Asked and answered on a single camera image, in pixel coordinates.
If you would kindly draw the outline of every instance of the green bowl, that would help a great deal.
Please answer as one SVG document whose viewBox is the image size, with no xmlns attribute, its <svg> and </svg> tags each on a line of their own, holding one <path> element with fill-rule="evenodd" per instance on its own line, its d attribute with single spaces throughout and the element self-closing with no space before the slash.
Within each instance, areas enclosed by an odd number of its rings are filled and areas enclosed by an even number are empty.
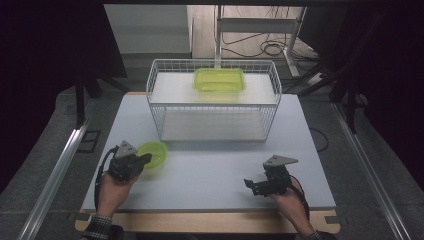
<svg viewBox="0 0 424 240">
<path fill-rule="evenodd" d="M 146 153 L 152 154 L 150 163 L 144 165 L 144 168 L 152 169 L 163 164 L 167 157 L 167 152 L 166 145 L 162 142 L 146 142 L 138 147 L 136 155 L 141 156 Z"/>
</svg>

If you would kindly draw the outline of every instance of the wire basket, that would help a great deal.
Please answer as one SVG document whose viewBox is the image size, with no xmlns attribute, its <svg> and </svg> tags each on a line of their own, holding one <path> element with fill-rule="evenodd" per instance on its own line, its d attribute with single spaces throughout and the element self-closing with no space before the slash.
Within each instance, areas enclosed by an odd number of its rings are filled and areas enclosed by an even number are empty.
<svg viewBox="0 0 424 240">
<path fill-rule="evenodd" d="M 281 98 L 281 83 L 270 60 L 220 60 L 221 68 L 240 68 L 240 93 L 199 93 L 193 73 L 215 60 L 157 59 L 146 86 L 161 141 L 266 141 Z"/>
</svg>

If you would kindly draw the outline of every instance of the sleeve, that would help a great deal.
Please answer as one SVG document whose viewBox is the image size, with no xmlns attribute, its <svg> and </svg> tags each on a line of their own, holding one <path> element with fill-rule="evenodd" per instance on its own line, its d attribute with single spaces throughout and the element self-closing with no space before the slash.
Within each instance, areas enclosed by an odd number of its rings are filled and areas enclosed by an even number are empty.
<svg viewBox="0 0 424 240">
<path fill-rule="evenodd" d="M 327 232 L 314 232 L 311 236 L 305 238 L 305 240 L 337 240 L 337 238 Z"/>
<path fill-rule="evenodd" d="M 80 240 L 108 240 L 112 218 L 94 215 Z"/>
</svg>

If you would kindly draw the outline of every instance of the human hand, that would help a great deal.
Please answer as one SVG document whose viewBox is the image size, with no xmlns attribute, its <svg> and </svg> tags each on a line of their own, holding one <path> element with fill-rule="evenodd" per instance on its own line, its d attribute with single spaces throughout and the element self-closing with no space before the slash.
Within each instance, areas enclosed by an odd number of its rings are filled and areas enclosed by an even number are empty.
<svg viewBox="0 0 424 240">
<path fill-rule="evenodd" d="M 303 193 L 299 182 L 293 177 L 291 177 L 291 180 L 293 186 Z M 271 194 L 269 197 L 277 203 L 280 213 L 293 224 L 302 238 L 306 238 L 315 232 L 299 197 L 292 189 L 288 188 L 284 195 Z"/>
<path fill-rule="evenodd" d="M 138 176 L 129 182 L 123 183 L 115 180 L 109 173 L 102 176 L 99 193 L 99 204 L 97 214 L 112 217 L 116 209 L 127 199 L 132 185 L 137 181 Z"/>
</svg>

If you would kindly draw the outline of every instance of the green plastic container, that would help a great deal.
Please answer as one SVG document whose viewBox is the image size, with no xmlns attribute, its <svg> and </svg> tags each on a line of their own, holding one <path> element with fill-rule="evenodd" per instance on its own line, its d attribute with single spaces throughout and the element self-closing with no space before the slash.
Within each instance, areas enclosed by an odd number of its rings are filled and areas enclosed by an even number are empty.
<svg viewBox="0 0 424 240">
<path fill-rule="evenodd" d="M 240 68 L 199 68 L 194 72 L 194 88 L 199 92 L 239 93 L 245 89 Z"/>
<path fill-rule="evenodd" d="M 138 147 L 137 156 L 144 155 L 146 153 L 152 154 L 150 163 L 144 165 L 146 169 L 152 169 L 163 164 L 167 157 L 168 150 L 166 145 L 162 142 L 146 142 Z"/>
</svg>

